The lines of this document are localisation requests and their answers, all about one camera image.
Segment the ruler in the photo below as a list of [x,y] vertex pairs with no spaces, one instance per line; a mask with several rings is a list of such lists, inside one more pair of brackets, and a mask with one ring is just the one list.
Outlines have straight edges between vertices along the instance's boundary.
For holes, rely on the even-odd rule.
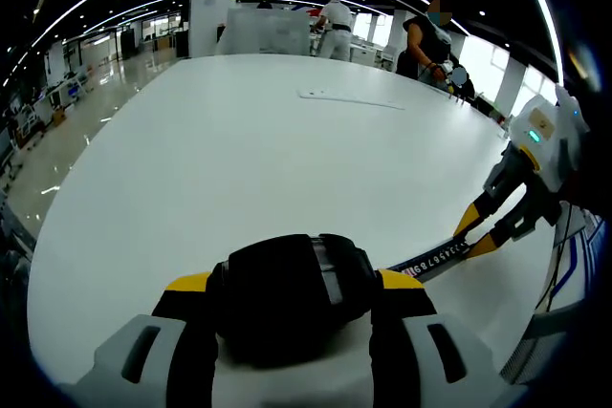
[[425,282],[462,262],[470,248],[464,238],[451,238],[438,247],[389,269]]

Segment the pillar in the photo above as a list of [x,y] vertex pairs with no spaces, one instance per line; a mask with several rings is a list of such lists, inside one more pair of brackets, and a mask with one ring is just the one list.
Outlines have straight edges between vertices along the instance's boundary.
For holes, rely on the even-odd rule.
[[134,47],[138,49],[142,38],[142,21],[134,21],[130,23],[130,29],[134,30]]
[[504,117],[508,117],[514,107],[526,71],[527,67],[510,56],[504,78],[501,80],[501,86],[495,98],[495,108]]
[[461,55],[463,50],[463,44],[466,41],[466,37],[462,33],[448,31],[448,35],[450,35],[450,52],[453,53],[457,59]]
[[236,0],[190,0],[189,55],[214,55],[217,28],[227,24],[228,10],[236,7]]
[[415,16],[411,11],[395,10],[393,22],[391,23],[391,34],[385,50],[394,55],[392,71],[395,72],[398,64],[398,56],[405,50],[408,43],[408,34],[404,30],[404,22]]
[[371,42],[374,40],[374,33],[376,32],[376,24],[379,21],[379,16],[377,14],[372,15],[372,20],[370,21],[370,30],[367,32],[367,41]]
[[64,61],[64,46],[60,41],[55,42],[45,54],[45,76],[47,85],[54,86],[64,79],[66,74],[66,62]]

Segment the white table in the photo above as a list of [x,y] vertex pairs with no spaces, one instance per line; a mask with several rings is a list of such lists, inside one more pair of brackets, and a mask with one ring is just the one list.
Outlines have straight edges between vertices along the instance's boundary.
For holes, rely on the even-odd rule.
[[[313,88],[405,110],[298,97]],[[452,234],[504,145],[468,104],[388,72],[299,56],[180,62],[117,112],[57,192],[33,257],[33,354],[74,382],[175,278],[274,236],[341,234],[375,268],[417,256]],[[497,367],[529,321],[552,241],[540,224],[426,286]]]

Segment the glossy floor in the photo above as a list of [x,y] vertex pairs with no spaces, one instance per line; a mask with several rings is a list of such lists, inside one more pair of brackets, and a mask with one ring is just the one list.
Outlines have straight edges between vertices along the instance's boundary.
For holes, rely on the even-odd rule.
[[98,67],[82,97],[58,127],[36,135],[14,156],[21,164],[9,205],[26,229],[37,237],[55,192],[92,138],[141,88],[177,62],[173,49],[139,54]]

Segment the white robot body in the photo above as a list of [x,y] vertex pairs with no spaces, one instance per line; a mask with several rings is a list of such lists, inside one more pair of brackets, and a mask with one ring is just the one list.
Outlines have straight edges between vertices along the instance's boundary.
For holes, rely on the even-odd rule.
[[558,105],[533,97],[510,125],[510,140],[534,163],[548,189],[559,191],[580,160],[581,136],[588,132],[578,102],[556,87]]

